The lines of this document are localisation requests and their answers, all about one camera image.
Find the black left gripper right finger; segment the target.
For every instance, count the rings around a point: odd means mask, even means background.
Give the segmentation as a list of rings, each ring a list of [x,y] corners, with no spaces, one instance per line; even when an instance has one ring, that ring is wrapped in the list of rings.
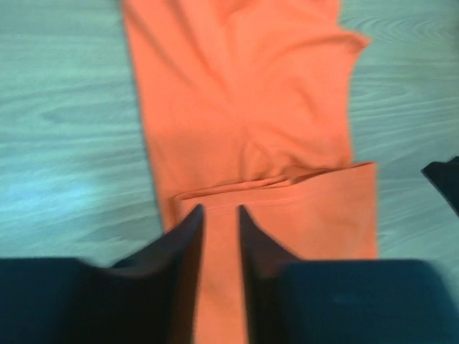
[[[303,260],[240,207],[251,343],[456,343],[458,310],[418,259]]]

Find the orange t-shirt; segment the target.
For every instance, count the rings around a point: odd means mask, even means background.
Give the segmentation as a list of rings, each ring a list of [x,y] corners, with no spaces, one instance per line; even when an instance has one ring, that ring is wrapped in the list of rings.
[[[197,343],[246,343],[237,208],[304,259],[374,259],[374,163],[353,159],[368,41],[338,1],[124,1],[165,231],[206,213]]]

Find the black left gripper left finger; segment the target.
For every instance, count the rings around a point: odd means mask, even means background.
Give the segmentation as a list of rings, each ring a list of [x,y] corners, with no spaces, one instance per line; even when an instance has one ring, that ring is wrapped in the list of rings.
[[[204,210],[112,267],[69,257],[1,261],[3,343],[190,343]]]

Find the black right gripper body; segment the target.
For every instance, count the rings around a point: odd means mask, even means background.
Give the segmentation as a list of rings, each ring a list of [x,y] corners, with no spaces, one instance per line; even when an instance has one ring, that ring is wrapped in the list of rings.
[[[459,204],[458,157],[446,162],[432,162],[422,169],[424,177],[438,190],[458,215]]]

